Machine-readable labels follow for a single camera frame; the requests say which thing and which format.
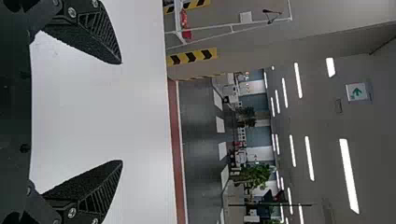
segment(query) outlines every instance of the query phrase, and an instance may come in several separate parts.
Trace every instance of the ceiling light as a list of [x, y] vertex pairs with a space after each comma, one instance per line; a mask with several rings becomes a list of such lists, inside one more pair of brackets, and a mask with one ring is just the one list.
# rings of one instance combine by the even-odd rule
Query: ceiling light
[[288, 101], [288, 93], [286, 92], [286, 83], [285, 83], [285, 78], [282, 78], [282, 87], [283, 87], [283, 96], [285, 98], [285, 107], [289, 107], [289, 101]]
[[301, 99], [303, 98], [303, 89], [301, 88], [300, 69], [297, 63], [294, 64], [294, 72], [296, 74], [298, 96]]
[[275, 135], [275, 139], [276, 139], [276, 151], [277, 151], [277, 155], [280, 155], [279, 138], [277, 137], [277, 134]]
[[272, 107], [272, 114], [273, 118], [275, 117], [275, 107], [274, 107], [274, 99], [271, 97], [271, 107]]
[[264, 72], [264, 83], [265, 83], [265, 89], [268, 89], [268, 81], [267, 81], [267, 73]]
[[352, 162], [350, 161], [349, 146], [346, 139], [340, 139], [340, 147], [346, 176], [346, 189], [349, 198], [350, 209], [358, 214], [360, 212], [358, 196], [356, 193], [355, 180], [353, 177]]
[[274, 134], [271, 134], [272, 139], [273, 139], [273, 150], [276, 151], [276, 142], [275, 142], [275, 137]]
[[285, 183], [283, 182], [283, 177], [280, 177], [280, 188], [285, 190]]
[[304, 224], [304, 213], [303, 213], [303, 207], [299, 205], [298, 210], [300, 212], [300, 224]]
[[277, 94], [277, 91], [275, 91], [275, 98], [276, 98], [277, 114], [280, 114], [279, 95]]
[[291, 190], [290, 188], [288, 188], [288, 199], [289, 199], [289, 205], [290, 205], [290, 213], [293, 215], [293, 206], [291, 206], [293, 204], [292, 199], [291, 199]]
[[280, 223], [285, 222], [285, 215], [283, 214], [283, 207], [280, 206]]
[[308, 159], [308, 169], [309, 169], [309, 177], [312, 181], [315, 181], [315, 173], [314, 173], [314, 165], [312, 164], [312, 153], [311, 153], [311, 145], [309, 143], [309, 137], [305, 137], [305, 148], [306, 148], [306, 157]]
[[327, 58], [326, 59], [326, 64], [327, 64], [327, 72], [329, 74], [329, 77], [333, 77], [335, 75], [334, 59], [333, 58]]
[[277, 183], [277, 188], [280, 189], [279, 171], [276, 171], [276, 183]]
[[293, 135], [289, 135], [289, 140], [290, 140], [291, 162], [293, 163], [294, 167], [297, 167], [296, 155], [295, 155], [295, 152], [294, 152]]

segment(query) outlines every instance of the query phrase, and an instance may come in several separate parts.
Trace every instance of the red floor stripe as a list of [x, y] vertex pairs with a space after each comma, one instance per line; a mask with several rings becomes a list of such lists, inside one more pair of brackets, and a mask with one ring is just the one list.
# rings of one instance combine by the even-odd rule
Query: red floor stripe
[[181, 167], [181, 148], [180, 135], [178, 128], [178, 109], [177, 109], [177, 84], [168, 78], [168, 98], [169, 112], [171, 121], [172, 153], [175, 174], [175, 192], [177, 207], [177, 224], [186, 224], [183, 173]]

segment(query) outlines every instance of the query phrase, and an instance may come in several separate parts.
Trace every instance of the yellow and black striped barrier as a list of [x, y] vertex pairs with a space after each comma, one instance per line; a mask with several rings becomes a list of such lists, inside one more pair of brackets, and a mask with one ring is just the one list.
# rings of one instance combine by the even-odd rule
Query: yellow and black striped barrier
[[[198, 7], [207, 7], [208, 5], [210, 5], [210, 1], [211, 0], [191, 0], [190, 2], [184, 3], [183, 8], [185, 10], [191, 10]], [[163, 15], [172, 14], [174, 12], [175, 12], [174, 6], [163, 8]]]
[[195, 63], [199, 61], [207, 61], [218, 58], [218, 49], [198, 49], [195, 51], [184, 52], [166, 57], [166, 64], [168, 67], [179, 64]]

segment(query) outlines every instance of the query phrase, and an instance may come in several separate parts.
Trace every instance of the desk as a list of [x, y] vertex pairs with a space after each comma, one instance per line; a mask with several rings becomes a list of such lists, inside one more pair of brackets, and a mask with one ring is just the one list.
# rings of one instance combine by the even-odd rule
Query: desk
[[43, 33], [31, 46], [30, 177], [43, 192], [106, 161], [122, 159], [119, 188], [105, 224], [173, 224], [163, 6], [159, 1], [104, 4], [120, 43], [122, 65], [103, 63]]

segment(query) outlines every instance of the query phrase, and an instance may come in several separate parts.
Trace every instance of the textured rubber pad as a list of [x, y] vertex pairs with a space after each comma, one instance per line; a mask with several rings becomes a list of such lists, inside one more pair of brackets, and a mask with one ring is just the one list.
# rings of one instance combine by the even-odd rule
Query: textured rubber pad
[[119, 43], [102, 3], [97, 12], [78, 14], [77, 24], [57, 23], [54, 19], [44, 32], [106, 63], [121, 64]]
[[99, 214], [104, 219], [116, 193], [121, 170], [122, 161], [110, 161], [63, 182], [43, 197], [77, 203], [79, 211]]

